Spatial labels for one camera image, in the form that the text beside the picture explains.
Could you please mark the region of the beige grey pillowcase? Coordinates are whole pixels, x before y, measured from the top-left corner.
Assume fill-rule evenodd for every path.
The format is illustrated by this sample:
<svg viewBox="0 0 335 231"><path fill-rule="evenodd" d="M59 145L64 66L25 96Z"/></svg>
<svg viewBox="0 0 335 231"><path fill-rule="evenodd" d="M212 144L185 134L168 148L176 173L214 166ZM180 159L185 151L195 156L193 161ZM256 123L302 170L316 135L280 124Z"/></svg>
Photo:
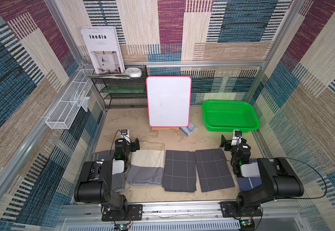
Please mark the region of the beige grey pillowcase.
<svg viewBox="0 0 335 231"><path fill-rule="evenodd" d="M140 150L131 154L126 182L134 186L162 184L165 160L163 143L140 141Z"/></svg>

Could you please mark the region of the dark checked pillowcase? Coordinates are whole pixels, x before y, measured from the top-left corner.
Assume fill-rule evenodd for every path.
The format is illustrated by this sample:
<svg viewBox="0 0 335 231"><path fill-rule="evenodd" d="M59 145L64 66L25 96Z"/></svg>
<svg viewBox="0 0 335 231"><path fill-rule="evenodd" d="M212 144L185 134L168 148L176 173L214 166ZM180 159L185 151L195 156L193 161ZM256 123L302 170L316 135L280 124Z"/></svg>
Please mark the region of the dark checked pillowcase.
<svg viewBox="0 0 335 231"><path fill-rule="evenodd" d="M223 150L197 150L194 156L202 192L235 187Z"/></svg>
<svg viewBox="0 0 335 231"><path fill-rule="evenodd" d="M196 163L194 152L167 150L162 187L167 192L196 191Z"/></svg>

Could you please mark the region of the green plastic basket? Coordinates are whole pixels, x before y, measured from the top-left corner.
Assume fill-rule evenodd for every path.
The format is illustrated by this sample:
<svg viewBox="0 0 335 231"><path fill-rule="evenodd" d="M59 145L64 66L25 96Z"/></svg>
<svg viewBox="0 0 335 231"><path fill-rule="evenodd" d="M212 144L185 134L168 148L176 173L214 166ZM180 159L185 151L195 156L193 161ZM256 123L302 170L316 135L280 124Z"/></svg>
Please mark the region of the green plastic basket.
<svg viewBox="0 0 335 231"><path fill-rule="evenodd" d="M208 100L202 104L202 110L206 129L211 132L247 133L260 127L255 109L247 102Z"/></svg>

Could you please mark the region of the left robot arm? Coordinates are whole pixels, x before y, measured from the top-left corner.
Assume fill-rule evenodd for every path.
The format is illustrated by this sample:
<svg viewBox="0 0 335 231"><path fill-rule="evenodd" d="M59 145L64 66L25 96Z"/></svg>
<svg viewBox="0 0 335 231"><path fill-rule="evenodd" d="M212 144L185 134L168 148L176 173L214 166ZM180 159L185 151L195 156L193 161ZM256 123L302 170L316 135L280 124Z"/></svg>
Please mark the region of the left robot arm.
<svg viewBox="0 0 335 231"><path fill-rule="evenodd" d="M133 221L142 219L142 205L128 205L126 196L112 190L112 170L115 161L121 161L124 172L130 164L129 156L140 150L139 139L128 141L119 138L115 141L115 152L104 161L87 161L84 163L74 191L76 202L100 204L102 221Z"/></svg>

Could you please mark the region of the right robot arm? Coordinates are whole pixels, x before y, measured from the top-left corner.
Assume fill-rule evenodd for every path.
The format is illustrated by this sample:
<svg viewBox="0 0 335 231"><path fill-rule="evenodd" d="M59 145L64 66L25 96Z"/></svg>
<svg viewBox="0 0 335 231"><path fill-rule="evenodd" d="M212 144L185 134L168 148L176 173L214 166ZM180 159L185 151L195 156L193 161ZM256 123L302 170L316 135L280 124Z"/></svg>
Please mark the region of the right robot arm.
<svg viewBox="0 0 335 231"><path fill-rule="evenodd" d="M258 216L263 213L263 203L282 199L303 199L304 186L287 157L258 158L256 162L250 162L251 147L242 137L241 131L236 131L231 140L221 137L220 147L231 153L230 163L238 178L261 179L257 187L241 191L236 201L221 202L223 217L241 219L246 216Z"/></svg>

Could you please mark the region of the navy blue folded pillowcase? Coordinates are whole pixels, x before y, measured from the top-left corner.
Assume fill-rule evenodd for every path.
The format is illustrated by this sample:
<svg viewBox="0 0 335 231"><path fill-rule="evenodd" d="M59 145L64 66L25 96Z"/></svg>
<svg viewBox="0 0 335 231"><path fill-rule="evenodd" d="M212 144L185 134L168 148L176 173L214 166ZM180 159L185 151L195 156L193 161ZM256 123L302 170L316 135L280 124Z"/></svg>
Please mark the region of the navy blue folded pillowcase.
<svg viewBox="0 0 335 231"><path fill-rule="evenodd" d="M262 184L257 159L250 159L249 164L242 165L240 174L237 182L241 191L249 191Z"/></svg>

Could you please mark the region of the grey striped folded pillowcase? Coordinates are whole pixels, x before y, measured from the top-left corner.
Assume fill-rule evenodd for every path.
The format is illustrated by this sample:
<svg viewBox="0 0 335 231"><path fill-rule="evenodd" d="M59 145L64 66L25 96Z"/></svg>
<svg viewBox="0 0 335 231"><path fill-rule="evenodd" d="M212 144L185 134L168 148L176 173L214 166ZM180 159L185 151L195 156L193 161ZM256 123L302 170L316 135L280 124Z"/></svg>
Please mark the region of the grey striped folded pillowcase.
<svg viewBox="0 0 335 231"><path fill-rule="evenodd" d="M106 167L110 167L109 162L113 161L114 159L115 150L105 150L100 152L95 152L91 155L91 160L98 162L100 168L103 167L101 161L106 161L108 164ZM121 193L125 190L126 187L126 179L125 179L125 172L121 172L121 168L115 166L113 164L112 168L109 170L105 170L102 173L103 178L107 182L109 186L111 186L112 190L116 193Z"/></svg>

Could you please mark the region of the wooden whiteboard stand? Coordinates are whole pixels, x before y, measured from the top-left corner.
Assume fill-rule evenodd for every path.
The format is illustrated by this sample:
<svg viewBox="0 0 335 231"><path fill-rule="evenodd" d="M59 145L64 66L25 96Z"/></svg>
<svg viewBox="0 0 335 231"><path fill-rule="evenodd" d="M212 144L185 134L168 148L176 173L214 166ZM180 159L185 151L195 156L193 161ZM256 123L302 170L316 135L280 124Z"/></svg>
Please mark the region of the wooden whiteboard stand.
<svg viewBox="0 0 335 231"><path fill-rule="evenodd" d="M179 127L152 127L152 131L173 131L178 132L180 130Z"/></svg>

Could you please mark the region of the pink framed whiteboard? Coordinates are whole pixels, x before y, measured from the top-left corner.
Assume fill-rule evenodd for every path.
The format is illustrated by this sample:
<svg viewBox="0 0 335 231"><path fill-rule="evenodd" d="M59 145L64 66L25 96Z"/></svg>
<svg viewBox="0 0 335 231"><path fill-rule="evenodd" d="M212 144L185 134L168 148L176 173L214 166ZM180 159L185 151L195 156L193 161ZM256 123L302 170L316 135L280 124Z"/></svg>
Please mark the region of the pink framed whiteboard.
<svg viewBox="0 0 335 231"><path fill-rule="evenodd" d="M146 79L149 125L179 128L189 125L192 79L149 76Z"/></svg>

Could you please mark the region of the Inedia magazine poster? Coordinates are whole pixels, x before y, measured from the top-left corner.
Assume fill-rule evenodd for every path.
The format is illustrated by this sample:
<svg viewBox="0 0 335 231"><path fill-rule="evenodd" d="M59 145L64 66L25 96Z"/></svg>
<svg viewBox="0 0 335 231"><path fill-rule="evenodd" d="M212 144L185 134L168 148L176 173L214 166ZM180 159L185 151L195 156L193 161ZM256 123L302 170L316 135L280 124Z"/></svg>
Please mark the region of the Inedia magazine poster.
<svg viewBox="0 0 335 231"><path fill-rule="evenodd" d="M96 74L124 73L116 27L81 27L80 32Z"/></svg>

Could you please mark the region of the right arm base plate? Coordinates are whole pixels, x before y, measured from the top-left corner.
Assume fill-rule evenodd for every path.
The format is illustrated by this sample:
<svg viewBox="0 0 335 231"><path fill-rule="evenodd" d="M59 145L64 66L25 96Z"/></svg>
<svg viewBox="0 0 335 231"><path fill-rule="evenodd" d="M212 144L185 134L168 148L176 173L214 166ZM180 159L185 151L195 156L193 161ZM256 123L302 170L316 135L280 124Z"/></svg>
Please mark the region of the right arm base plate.
<svg viewBox="0 0 335 231"><path fill-rule="evenodd" d="M224 218L241 219L262 216L262 209L259 207L239 207L235 201L222 201L219 205Z"/></svg>

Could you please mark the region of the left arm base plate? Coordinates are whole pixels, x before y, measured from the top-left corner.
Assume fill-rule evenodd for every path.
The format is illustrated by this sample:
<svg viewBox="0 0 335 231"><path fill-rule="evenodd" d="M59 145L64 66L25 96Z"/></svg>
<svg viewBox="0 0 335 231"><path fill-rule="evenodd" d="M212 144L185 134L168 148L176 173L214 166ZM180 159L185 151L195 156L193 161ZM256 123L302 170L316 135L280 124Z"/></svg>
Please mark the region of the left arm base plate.
<svg viewBox="0 0 335 231"><path fill-rule="evenodd" d="M142 220L143 205L131 204L123 209L111 209L101 206L101 220L106 221L139 221Z"/></svg>

